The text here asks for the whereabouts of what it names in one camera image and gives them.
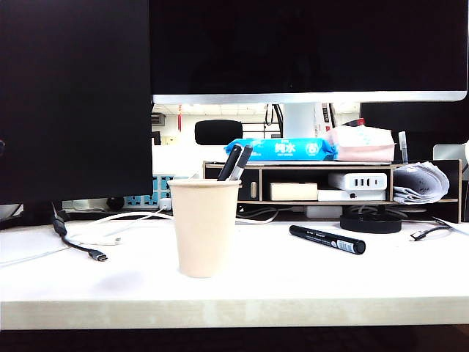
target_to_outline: usb cable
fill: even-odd
[[[68,239],[66,238],[67,229],[65,228],[65,221],[64,221],[64,219],[62,219],[57,214],[56,208],[53,204],[52,204],[52,207],[53,207],[53,215],[52,215],[53,229],[60,236],[63,243],[65,243],[67,246],[70,246],[70,247],[73,247],[73,248],[78,249],[80,251],[88,253],[88,255],[91,258],[93,258],[94,260],[97,260],[98,262],[103,262],[103,261],[108,259],[108,257],[104,253],[102,253],[102,252],[100,252],[96,249],[90,249],[90,248],[82,247],[82,246],[79,246],[77,244],[74,244],[74,243],[71,243],[70,241],[68,241]]]

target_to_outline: beige paper cup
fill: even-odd
[[[241,181],[170,180],[180,271],[211,277],[229,258]]]

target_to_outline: pink tissue pack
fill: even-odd
[[[337,126],[325,139],[337,150],[340,161],[392,161],[394,140],[390,130],[367,127]]]

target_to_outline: white desk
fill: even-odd
[[[179,273],[167,220],[142,221],[124,232],[124,244],[100,247],[107,262],[68,249],[3,267],[0,328],[469,323],[469,235],[410,242],[432,225],[369,235],[296,222],[365,240],[365,253],[354,255],[291,236],[290,224],[237,226],[231,265],[211,279]],[[80,226],[67,223],[69,232]],[[3,231],[0,241],[1,261],[62,246],[51,227]]]

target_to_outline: marker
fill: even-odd
[[[240,179],[241,174],[243,173],[244,168],[246,164],[248,163],[249,157],[251,156],[251,153],[252,153],[252,146],[248,144],[244,147],[244,150],[241,153],[240,159],[237,161],[237,164],[234,167],[233,172],[229,176],[228,180],[235,181],[235,180]]]
[[[362,240],[334,235],[329,232],[307,229],[306,227],[296,225],[290,226],[290,233],[294,236],[304,238],[305,240],[321,243],[353,254],[363,254],[366,248],[365,242]]]
[[[235,167],[236,160],[239,158],[241,154],[242,148],[243,147],[241,147],[241,144],[238,144],[238,143],[233,146],[232,151],[228,155],[225,166],[223,166],[223,169],[220,171],[220,174],[218,175],[217,181],[225,181],[230,176],[230,174],[233,172],[233,169]]]

